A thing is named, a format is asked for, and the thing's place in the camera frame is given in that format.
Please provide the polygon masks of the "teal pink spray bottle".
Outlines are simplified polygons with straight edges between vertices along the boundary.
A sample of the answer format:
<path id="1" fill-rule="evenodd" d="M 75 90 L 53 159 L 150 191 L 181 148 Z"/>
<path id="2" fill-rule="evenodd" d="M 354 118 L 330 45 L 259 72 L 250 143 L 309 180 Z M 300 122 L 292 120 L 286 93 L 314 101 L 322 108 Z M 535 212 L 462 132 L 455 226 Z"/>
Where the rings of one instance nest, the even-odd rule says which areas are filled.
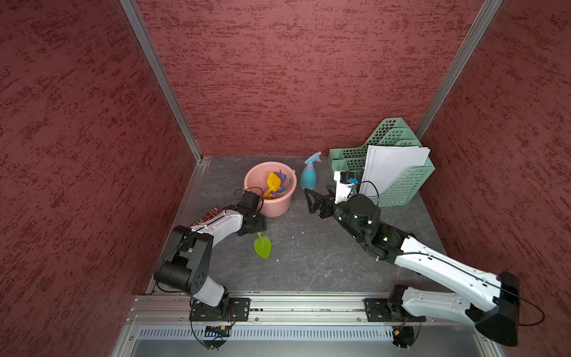
<path id="1" fill-rule="evenodd" d="M 315 170 L 315 162 L 321 162 L 321 152 L 314 153 L 308 159 L 305 160 L 305 168 L 300 176 L 300 187 L 305 189 L 313 190 L 317 185 L 317 173 Z"/>

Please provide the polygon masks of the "blue fork rake yellow handle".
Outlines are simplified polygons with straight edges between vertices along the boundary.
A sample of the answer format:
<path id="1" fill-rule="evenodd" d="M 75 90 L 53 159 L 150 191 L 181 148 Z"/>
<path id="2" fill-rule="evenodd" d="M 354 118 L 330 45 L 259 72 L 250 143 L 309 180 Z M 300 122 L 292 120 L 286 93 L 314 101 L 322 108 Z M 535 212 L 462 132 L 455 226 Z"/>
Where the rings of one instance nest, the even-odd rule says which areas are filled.
<path id="1" fill-rule="evenodd" d="M 276 194 L 285 193 L 288 190 L 290 185 L 291 185 L 291 179 L 282 180 L 280 187 L 278 188 L 278 190 L 275 193 Z"/>

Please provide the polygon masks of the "purple shovel pink handle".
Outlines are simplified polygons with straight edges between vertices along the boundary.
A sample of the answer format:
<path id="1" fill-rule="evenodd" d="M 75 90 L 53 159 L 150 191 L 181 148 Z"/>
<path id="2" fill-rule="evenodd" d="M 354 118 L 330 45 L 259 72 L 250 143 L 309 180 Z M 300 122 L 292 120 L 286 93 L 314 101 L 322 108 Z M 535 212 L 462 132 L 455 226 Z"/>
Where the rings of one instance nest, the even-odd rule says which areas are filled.
<path id="1" fill-rule="evenodd" d="M 283 173 L 281 170 L 276 173 L 276 175 L 280 178 L 281 180 L 281 184 L 280 184 L 280 188 L 278 189 L 278 193 L 282 193 L 284 192 L 284 190 L 286 189 L 285 186 L 285 180 L 287 179 L 287 175 L 285 173 Z"/>

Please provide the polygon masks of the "yellow plastic scoop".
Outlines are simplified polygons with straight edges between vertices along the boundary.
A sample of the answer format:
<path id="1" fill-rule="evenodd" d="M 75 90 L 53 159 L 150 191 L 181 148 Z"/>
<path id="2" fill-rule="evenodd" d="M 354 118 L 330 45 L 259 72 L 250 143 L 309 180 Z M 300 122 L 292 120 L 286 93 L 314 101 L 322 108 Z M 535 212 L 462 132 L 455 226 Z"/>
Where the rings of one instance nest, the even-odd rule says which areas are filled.
<path id="1" fill-rule="evenodd" d="M 271 172 L 266 183 L 268 185 L 268 190 L 264 193 L 263 199 L 271 199 L 280 189 L 282 180 L 276 173 Z"/>

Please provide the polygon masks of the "green trowel yellow handle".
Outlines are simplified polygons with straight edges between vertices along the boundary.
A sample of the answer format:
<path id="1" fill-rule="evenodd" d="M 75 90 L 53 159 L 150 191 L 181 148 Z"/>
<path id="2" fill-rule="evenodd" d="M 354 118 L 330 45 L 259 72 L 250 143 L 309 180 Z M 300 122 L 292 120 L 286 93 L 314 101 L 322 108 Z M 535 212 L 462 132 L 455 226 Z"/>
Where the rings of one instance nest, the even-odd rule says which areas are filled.
<path id="1" fill-rule="evenodd" d="M 272 242 L 269 238 L 262 235 L 261 232 L 257 233 L 257 239 L 254 241 L 254 251 L 263 260 L 269 259 L 272 252 Z"/>

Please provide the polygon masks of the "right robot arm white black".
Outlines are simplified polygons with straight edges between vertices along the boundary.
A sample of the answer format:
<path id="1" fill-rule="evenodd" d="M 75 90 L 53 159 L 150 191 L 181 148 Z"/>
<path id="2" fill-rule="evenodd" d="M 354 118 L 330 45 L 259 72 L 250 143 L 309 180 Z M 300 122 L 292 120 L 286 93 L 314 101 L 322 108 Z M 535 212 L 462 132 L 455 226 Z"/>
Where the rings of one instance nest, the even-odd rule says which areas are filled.
<path id="1" fill-rule="evenodd" d="M 357 194 L 335 202 L 335 193 L 306 189 L 309 212 L 335 221 L 377 261 L 409 269 L 448 289 L 429 292 L 406 285 L 394 286 L 387 309 L 392 318 L 429 316 L 473 326 L 484 337 L 507 347 L 518 344 L 520 281 L 510 272 L 495 275 L 440 254 L 411 234 L 381 220 L 381 209 Z"/>

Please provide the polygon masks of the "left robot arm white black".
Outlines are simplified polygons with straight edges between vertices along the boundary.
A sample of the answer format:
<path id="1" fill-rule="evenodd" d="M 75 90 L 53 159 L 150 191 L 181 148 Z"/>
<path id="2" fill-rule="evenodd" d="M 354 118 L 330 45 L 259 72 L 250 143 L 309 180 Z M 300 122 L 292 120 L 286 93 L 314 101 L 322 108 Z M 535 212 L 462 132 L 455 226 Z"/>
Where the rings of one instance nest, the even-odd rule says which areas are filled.
<path id="1" fill-rule="evenodd" d="M 236 205 L 214 207 L 191 226 L 176 226 L 170 233 L 178 240 L 159 264 L 153 277 L 184 293 L 206 310 L 220 317 L 230 309 L 227 288 L 209 276 L 213 248 L 232 234 L 244 236 L 266 230 L 266 218 L 261 210 L 264 199 L 245 191 Z"/>

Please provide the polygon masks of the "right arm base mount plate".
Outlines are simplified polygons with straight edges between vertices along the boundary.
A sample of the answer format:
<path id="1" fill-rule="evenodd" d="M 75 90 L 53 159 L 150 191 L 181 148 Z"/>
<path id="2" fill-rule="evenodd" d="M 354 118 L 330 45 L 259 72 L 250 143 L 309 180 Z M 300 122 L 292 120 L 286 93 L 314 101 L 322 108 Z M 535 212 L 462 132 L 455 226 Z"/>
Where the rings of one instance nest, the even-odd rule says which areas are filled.
<path id="1" fill-rule="evenodd" d="M 388 298 L 366 298 L 363 300 L 368 322 L 404 322 L 407 315 L 401 306 Z"/>

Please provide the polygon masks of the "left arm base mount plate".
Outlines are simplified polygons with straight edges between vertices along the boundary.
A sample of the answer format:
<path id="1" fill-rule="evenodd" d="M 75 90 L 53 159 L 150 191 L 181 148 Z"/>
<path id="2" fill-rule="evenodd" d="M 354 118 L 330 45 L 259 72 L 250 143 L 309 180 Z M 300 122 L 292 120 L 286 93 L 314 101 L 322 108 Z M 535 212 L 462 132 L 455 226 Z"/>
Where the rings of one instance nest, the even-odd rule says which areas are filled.
<path id="1" fill-rule="evenodd" d="M 223 298 L 218 306 L 195 303 L 190 311 L 192 321 L 227 321 L 228 323 L 248 321 L 251 299 L 246 297 Z"/>

